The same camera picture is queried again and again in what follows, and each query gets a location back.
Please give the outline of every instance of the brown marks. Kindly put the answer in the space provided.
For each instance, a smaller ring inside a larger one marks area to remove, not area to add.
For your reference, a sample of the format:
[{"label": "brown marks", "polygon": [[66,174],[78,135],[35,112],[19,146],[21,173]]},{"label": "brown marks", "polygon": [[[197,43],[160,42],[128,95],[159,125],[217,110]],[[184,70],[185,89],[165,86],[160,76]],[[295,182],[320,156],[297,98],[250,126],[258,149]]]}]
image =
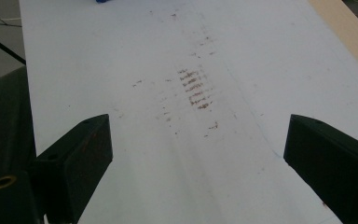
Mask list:
[{"label": "brown marks", "polygon": [[209,106],[209,104],[206,103],[206,104],[200,105],[199,107],[197,107],[197,109],[205,109],[208,106]]},{"label": "brown marks", "polygon": [[219,127],[219,124],[217,123],[217,121],[214,122],[214,126],[212,126],[209,129],[217,129],[217,127]]},{"label": "brown marks", "polygon": [[193,77],[193,78],[191,78],[187,83],[183,83],[183,86],[185,87],[185,86],[187,86],[187,85],[189,85],[189,84],[191,84],[191,83],[197,81],[197,79],[199,79],[199,78]]},{"label": "brown marks", "polygon": [[211,91],[213,88],[208,88],[208,77],[203,71],[202,65],[195,71],[182,69],[177,73],[183,87],[185,87],[185,92],[189,94],[188,101],[190,104],[196,106],[197,109],[207,108],[212,101],[209,100],[211,95],[207,95],[206,92]]},{"label": "brown marks", "polygon": [[194,84],[193,86],[191,86],[190,88],[188,88],[188,89],[186,90],[186,92],[196,90],[196,89],[198,89],[198,88],[200,88],[200,87],[202,87],[202,86],[203,86],[203,83],[202,83],[202,82],[201,82],[201,83]]},{"label": "brown marks", "polygon": [[183,81],[183,80],[185,80],[185,79],[187,79],[187,78],[193,77],[194,75],[198,75],[198,74],[199,74],[199,72],[197,72],[197,71],[195,71],[195,72],[187,72],[187,69],[186,69],[186,70],[182,70],[182,71],[180,71],[180,72],[178,72],[178,73],[179,73],[179,74],[186,73],[185,76],[180,77],[180,80],[181,80],[181,81]]},{"label": "brown marks", "polygon": [[199,102],[205,101],[205,100],[206,100],[206,98],[204,97],[204,98],[199,99],[199,100],[196,100],[196,101],[191,101],[191,100],[190,100],[190,103],[191,103],[191,105],[197,105]]}]

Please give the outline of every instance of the white surface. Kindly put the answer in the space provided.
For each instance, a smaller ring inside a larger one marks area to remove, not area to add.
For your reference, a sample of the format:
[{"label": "white surface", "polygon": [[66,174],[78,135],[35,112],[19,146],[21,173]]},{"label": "white surface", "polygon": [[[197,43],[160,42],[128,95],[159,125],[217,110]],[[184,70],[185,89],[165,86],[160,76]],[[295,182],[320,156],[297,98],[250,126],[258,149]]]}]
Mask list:
[{"label": "white surface", "polygon": [[115,157],[80,223],[339,223],[282,158],[290,114],[358,139],[358,62],[306,0],[21,0],[21,15],[38,153],[110,115]]}]

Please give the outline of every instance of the rust stain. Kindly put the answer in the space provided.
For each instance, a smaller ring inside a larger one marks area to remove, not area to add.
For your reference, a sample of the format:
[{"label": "rust stain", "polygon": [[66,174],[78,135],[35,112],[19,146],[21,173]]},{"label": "rust stain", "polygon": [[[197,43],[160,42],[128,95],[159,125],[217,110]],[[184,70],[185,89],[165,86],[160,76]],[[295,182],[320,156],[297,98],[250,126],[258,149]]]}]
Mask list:
[{"label": "rust stain", "polygon": [[203,86],[203,83],[197,83],[197,84],[193,85],[192,87],[190,87],[188,90],[186,90],[186,92],[193,91],[194,89],[197,89],[201,86]]},{"label": "rust stain", "polygon": [[205,109],[206,107],[208,107],[208,103],[206,103],[206,104],[203,104],[203,105],[200,105],[199,107],[198,107],[198,109]]}]

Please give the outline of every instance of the hole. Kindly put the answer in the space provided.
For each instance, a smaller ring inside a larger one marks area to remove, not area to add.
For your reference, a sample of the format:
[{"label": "hole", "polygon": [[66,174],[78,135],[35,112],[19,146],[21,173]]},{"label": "hole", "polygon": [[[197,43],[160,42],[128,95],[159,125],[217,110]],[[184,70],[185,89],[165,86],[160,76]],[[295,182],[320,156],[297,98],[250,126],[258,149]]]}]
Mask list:
[{"label": "hole", "polygon": [[51,154],[51,155],[48,156],[48,159],[49,159],[50,161],[57,160],[57,158],[58,158],[58,154]]},{"label": "hole", "polygon": [[0,189],[4,189],[16,182],[17,177],[14,175],[6,175],[0,177]]}]

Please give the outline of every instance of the brown stain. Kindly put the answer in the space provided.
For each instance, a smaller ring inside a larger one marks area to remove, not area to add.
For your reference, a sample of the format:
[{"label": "brown stain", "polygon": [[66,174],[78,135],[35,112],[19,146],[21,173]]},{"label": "brown stain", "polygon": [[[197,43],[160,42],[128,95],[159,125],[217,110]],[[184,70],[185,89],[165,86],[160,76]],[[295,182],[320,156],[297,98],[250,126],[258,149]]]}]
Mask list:
[{"label": "brown stain", "polygon": [[191,95],[190,97],[188,97],[188,99],[191,101],[192,98],[194,98],[194,97],[196,97],[196,96],[199,96],[199,95],[201,95],[201,94],[203,94],[203,91],[198,91],[198,92],[194,93],[193,95]]},{"label": "brown stain", "polygon": [[190,77],[193,77],[194,75],[198,75],[199,74],[199,72],[197,72],[197,71],[194,71],[194,72],[187,72],[187,70],[185,71],[185,73],[186,73],[186,75],[184,76],[184,77],[180,77],[180,80],[181,81],[183,81],[183,80],[185,80],[186,78],[190,78]]},{"label": "brown stain", "polygon": [[202,98],[202,99],[200,99],[200,100],[190,101],[190,103],[191,103],[191,105],[197,105],[199,102],[205,101],[205,100],[206,100],[206,98],[204,97],[204,98]]},{"label": "brown stain", "polygon": [[187,84],[191,84],[191,83],[193,83],[195,81],[197,81],[197,79],[195,77],[193,77],[187,82]]},{"label": "brown stain", "polygon": [[195,90],[195,89],[200,88],[201,86],[203,86],[203,83],[194,84],[194,85],[191,86],[189,89],[187,89],[186,92],[188,92],[188,91],[193,91],[193,90]]},{"label": "brown stain", "polygon": [[208,106],[209,106],[209,104],[206,103],[206,104],[200,105],[199,107],[197,107],[197,109],[205,109]]}]

